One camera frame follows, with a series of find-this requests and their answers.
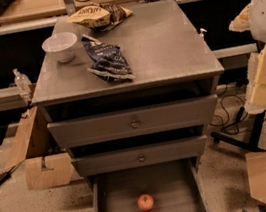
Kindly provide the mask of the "black power adapter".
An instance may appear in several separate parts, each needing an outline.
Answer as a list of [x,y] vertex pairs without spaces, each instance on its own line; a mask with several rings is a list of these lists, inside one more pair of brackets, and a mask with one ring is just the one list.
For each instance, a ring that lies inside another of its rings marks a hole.
[[0,185],[2,185],[3,182],[7,181],[10,176],[11,176],[11,174],[9,172],[2,172],[0,174]]

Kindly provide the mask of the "white ceramic bowl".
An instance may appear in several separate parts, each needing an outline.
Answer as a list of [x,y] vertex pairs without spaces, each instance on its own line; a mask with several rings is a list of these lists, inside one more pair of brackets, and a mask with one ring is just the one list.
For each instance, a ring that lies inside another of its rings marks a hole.
[[66,63],[75,57],[77,39],[72,32],[57,33],[42,43],[42,49],[56,61]]

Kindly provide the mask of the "clear plastic bottle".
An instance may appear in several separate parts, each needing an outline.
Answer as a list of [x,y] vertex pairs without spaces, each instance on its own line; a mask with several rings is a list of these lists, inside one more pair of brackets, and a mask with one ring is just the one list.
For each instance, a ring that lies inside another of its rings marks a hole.
[[22,74],[20,71],[18,71],[17,69],[13,69],[13,73],[14,73],[14,83],[16,84],[17,88],[19,88],[19,90],[22,93],[30,93],[31,92],[31,81],[29,80],[28,76],[26,76],[25,74]]

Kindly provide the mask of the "blue chip bag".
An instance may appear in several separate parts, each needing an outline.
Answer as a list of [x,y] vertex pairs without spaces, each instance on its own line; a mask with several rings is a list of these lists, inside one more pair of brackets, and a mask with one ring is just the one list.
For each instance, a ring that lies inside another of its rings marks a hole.
[[135,75],[122,55],[120,46],[99,41],[90,35],[82,36],[82,44],[92,65],[87,70],[107,82],[133,80]]

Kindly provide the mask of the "left cardboard box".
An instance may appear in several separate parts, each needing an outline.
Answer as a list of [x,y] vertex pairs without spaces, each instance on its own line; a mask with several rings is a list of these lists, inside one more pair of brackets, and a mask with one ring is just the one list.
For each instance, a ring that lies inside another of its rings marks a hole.
[[68,185],[80,180],[67,153],[48,153],[52,136],[41,111],[34,106],[21,117],[5,169],[23,164],[29,190]]

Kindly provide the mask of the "grey drawer cabinet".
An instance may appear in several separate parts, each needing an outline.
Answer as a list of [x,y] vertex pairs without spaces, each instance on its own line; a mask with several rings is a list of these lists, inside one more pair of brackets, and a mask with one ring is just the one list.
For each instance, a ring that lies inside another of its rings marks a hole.
[[44,59],[33,95],[80,176],[171,162],[197,163],[223,66],[178,4],[134,5],[110,31],[59,20],[75,57]]

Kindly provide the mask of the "small white pump bottle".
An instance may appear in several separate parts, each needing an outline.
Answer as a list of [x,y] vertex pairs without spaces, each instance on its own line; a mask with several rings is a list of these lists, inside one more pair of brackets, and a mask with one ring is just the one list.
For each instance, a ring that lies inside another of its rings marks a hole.
[[199,31],[200,31],[199,36],[201,36],[202,39],[205,39],[208,31],[205,30],[204,28],[200,28]]

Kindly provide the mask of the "red apple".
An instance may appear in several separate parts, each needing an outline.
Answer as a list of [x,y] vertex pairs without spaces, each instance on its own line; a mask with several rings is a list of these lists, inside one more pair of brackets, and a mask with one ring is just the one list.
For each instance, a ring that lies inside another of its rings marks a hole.
[[137,200],[137,206],[143,212],[149,212],[154,207],[154,198],[149,194],[143,193]]

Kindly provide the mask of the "grey middle drawer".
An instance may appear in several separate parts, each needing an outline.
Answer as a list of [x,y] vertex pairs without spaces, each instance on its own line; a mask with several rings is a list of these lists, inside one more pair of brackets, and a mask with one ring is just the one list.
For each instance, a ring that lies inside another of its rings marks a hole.
[[172,160],[201,156],[206,136],[199,136],[121,151],[74,158],[71,163],[80,176],[171,162]]

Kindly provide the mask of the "grey open bottom drawer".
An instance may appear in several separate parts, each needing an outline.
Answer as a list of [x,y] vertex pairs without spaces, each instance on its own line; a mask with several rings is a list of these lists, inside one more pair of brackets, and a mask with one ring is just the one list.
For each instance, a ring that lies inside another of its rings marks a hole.
[[99,174],[95,212],[209,212],[191,160]]

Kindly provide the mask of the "yellow chip bag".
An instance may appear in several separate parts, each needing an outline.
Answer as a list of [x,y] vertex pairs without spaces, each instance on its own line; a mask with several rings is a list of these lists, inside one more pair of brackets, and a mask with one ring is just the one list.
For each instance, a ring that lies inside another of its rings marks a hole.
[[68,17],[67,22],[76,23],[96,31],[112,30],[133,12],[118,4],[103,3],[87,5]]

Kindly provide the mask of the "grey top drawer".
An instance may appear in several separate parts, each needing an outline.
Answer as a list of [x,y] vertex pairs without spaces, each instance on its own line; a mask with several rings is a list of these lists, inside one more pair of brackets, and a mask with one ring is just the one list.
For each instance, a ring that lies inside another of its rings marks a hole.
[[72,149],[91,143],[208,124],[213,117],[216,101],[217,96],[210,95],[136,110],[52,122],[47,128],[60,147]]

